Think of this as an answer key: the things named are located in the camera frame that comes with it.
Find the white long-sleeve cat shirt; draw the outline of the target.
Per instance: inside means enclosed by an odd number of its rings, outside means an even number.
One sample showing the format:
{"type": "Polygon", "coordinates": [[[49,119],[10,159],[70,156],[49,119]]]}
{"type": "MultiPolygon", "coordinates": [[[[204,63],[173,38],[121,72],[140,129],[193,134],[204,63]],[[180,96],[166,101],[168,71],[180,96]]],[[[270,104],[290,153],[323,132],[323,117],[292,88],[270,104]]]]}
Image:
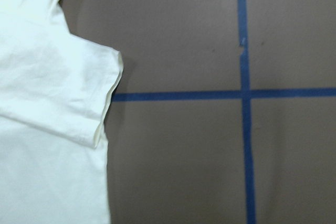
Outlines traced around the white long-sleeve cat shirt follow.
{"type": "Polygon", "coordinates": [[[104,120],[122,72],[59,0],[1,0],[1,223],[110,223],[104,120]]]}

